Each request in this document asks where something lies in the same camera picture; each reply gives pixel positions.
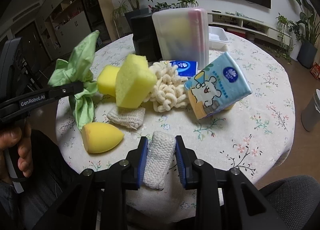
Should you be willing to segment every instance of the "table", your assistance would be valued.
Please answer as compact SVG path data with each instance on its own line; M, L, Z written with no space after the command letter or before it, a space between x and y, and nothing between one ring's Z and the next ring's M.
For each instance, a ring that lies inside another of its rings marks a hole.
M137 130L117 126L123 141L101 154L88 154L71 114L68 98L59 100L56 134L65 161L78 173L86 168L102 170L124 159L135 149L141 136L149 140L154 131L182 135L187 148L215 168L239 168L252 183L288 156L294 134L295 109L288 75L269 54L253 43L227 33L229 53L242 68L253 94L237 102L229 111L197 121L192 108L156 113L145 103L144 124ZM96 79L105 65L120 66L129 53L134 53L132 35L123 37L96 52L92 72ZM221 54L211 50L213 61ZM114 106L111 96L94 97L95 121L108 122L106 114ZM127 203L146 215L164 222L178 221L195 215L196 191L185 191L179 181L175 158L162 191L142 187L127 192Z

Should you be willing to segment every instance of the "floral tablecloth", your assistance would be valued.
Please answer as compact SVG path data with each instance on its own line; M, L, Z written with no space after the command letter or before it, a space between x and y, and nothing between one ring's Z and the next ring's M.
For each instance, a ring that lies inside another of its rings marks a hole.
M107 169L135 149L141 136L151 140L153 132L160 130L182 135L186 147L193 149L198 158L223 170L239 168L253 183L271 167L281 164L290 152L295 125L288 75L276 60L253 43L230 33L227 37L231 41L228 51L242 68L253 94L237 102L231 110L200 121L190 105L156 113L151 103L145 103L143 126L137 131L117 126L124 133L123 141L116 148L96 155L88 154L83 147L68 98L60 99L56 133L66 162L78 173L86 168ZM97 51L91 68L95 79L105 65L120 66L129 53L134 53L132 35ZM220 54L211 50L210 61ZM108 95L94 96L95 121L109 122L106 114L114 102ZM195 215L196 191L181 187L173 159L162 191L147 187L128 191L127 203L164 222L178 221Z

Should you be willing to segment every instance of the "blue tissue packet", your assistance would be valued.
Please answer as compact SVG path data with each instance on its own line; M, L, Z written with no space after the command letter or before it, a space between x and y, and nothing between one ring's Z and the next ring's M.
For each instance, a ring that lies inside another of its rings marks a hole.
M208 64L184 86L197 119L217 113L252 93L240 67L228 52Z
M170 63L171 66L178 66L179 76L193 77L198 72L197 61L164 61L166 64Z

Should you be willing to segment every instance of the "air vent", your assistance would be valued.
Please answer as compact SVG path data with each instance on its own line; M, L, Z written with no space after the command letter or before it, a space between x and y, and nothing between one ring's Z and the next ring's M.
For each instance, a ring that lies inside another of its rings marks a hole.
M19 13L17 16L15 16L12 20L13 22L16 21L18 18L21 18L23 15L27 14L29 11L37 8L40 6L40 3L36 3L34 5L32 5L31 7L27 8L26 10L24 10L23 12Z

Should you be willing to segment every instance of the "green cloth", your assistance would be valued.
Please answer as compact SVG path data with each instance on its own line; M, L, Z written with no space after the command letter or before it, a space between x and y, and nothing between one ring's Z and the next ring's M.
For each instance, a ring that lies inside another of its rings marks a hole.
M69 58L69 62L57 59L56 68L49 79L49 86L59 86L75 81L84 83L84 90L69 96L69 103L79 130L92 122L94 108L92 96L98 91L97 82L93 81L93 73L89 70L94 59L99 31L94 31L77 45Z

